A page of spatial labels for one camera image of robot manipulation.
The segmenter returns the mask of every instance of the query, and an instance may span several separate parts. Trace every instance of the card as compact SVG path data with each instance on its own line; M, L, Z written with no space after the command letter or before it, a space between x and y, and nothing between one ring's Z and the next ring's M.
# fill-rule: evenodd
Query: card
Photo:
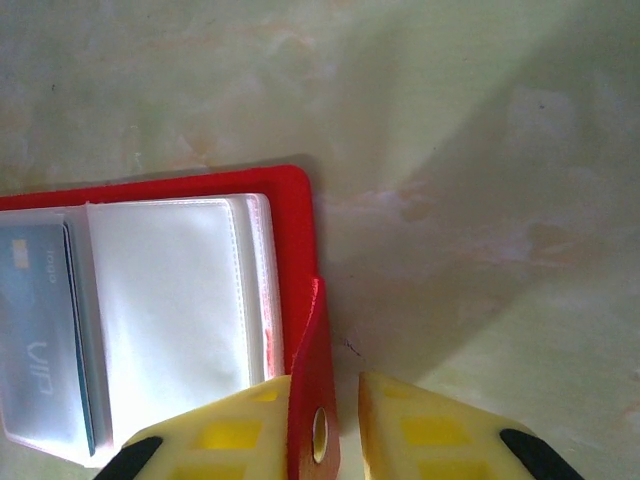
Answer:
M94 451L69 230L0 226L0 392L14 441Z

